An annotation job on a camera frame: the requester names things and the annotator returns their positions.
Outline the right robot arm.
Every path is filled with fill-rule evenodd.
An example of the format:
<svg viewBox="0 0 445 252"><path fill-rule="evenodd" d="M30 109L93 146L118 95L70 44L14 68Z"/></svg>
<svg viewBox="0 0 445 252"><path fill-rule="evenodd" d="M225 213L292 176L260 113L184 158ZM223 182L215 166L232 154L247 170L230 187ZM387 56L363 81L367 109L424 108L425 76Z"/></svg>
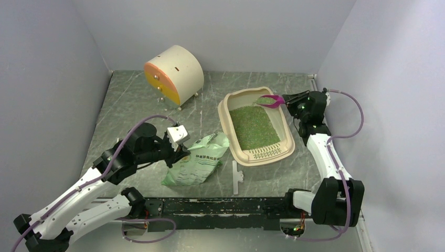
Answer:
<svg viewBox="0 0 445 252"><path fill-rule="evenodd" d="M291 198L283 203L283 211L289 217L297 217L304 211L319 225L354 227L365 188L363 182L353 179L342 164L333 144L338 136L333 135L324 123L325 109L332 93L340 94L341 91L323 89L282 95L289 114L299 121L298 134L312 154L321 177L315 193L289 190L287 194Z"/></svg>

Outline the beige litter box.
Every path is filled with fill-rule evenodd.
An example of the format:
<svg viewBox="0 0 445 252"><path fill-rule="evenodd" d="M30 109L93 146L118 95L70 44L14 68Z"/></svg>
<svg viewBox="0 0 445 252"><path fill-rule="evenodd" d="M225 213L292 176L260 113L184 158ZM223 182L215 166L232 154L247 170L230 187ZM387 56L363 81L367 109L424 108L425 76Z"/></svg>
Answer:
<svg viewBox="0 0 445 252"><path fill-rule="evenodd" d="M234 159L243 166L259 166L289 157L295 141L281 108L256 104L268 87L249 88L227 94L218 115Z"/></svg>

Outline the round beige drawer cabinet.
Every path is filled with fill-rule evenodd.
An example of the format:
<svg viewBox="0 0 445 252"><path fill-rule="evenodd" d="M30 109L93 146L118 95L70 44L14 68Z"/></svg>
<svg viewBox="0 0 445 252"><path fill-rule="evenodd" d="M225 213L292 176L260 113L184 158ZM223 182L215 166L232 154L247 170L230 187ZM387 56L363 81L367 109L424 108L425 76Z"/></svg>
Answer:
<svg viewBox="0 0 445 252"><path fill-rule="evenodd" d="M199 96L204 86L204 72L197 58L179 45L158 54L143 67L148 84L160 100L178 111L192 97Z"/></svg>

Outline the green litter pellets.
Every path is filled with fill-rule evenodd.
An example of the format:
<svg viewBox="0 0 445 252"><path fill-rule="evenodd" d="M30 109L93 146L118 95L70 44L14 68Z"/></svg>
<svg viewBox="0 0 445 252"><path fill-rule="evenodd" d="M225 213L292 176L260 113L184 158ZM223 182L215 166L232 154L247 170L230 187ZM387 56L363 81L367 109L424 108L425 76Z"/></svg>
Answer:
<svg viewBox="0 0 445 252"><path fill-rule="evenodd" d="M229 111L241 149L253 150L280 142L263 107L245 106Z"/></svg>

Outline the magenta litter scoop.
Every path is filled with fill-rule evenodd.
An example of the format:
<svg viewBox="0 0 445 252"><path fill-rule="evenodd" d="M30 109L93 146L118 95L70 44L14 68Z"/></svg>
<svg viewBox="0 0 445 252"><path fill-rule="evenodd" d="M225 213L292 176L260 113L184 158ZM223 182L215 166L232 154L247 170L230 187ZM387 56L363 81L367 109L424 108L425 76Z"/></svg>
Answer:
<svg viewBox="0 0 445 252"><path fill-rule="evenodd" d="M278 108L280 105L285 104L285 100L279 95L263 95L260 96L254 102L254 104L266 108L275 109Z"/></svg>

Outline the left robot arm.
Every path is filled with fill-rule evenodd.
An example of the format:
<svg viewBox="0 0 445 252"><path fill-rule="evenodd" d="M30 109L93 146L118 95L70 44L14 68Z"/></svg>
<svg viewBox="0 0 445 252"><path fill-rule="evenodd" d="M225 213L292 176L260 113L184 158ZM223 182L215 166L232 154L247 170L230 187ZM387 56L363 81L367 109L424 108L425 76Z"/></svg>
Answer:
<svg viewBox="0 0 445 252"><path fill-rule="evenodd" d="M164 161L172 167L189 152L186 128L174 123L163 137L147 122L134 126L125 138L95 160L93 166L66 192L42 210L14 219L29 251L66 251L77 239L115 219L147 220L146 200L134 187L96 207L88 205L103 192L135 174L140 164Z"/></svg>

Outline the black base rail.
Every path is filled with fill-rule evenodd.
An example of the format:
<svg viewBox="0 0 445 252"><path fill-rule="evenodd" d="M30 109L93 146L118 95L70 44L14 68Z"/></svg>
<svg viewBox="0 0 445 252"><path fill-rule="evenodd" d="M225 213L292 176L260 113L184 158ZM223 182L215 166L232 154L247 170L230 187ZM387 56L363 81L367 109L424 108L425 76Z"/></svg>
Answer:
<svg viewBox="0 0 445 252"><path fill-rule="evenodd" d="M281 222L298 223L308 213L295 208L284 197L183 198L147 197L142 206L132 209L129 219L148 221L151 232L177 229L262 228L281 230Z"/></svg>

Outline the green cat litter bag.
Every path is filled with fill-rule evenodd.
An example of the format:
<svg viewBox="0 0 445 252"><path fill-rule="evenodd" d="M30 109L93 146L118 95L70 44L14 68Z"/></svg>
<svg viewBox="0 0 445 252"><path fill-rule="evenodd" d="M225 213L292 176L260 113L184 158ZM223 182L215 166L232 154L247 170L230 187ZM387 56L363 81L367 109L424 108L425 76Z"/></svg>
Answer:
<svg viewBox="0 0 445 252"><path fill-rule="evenodd" d="M221 164L221 158L228 148L229 140L223 132L215 132L195 141L188 149L190 155L173 164L161 184L188 186L205 182Z"/></svg>

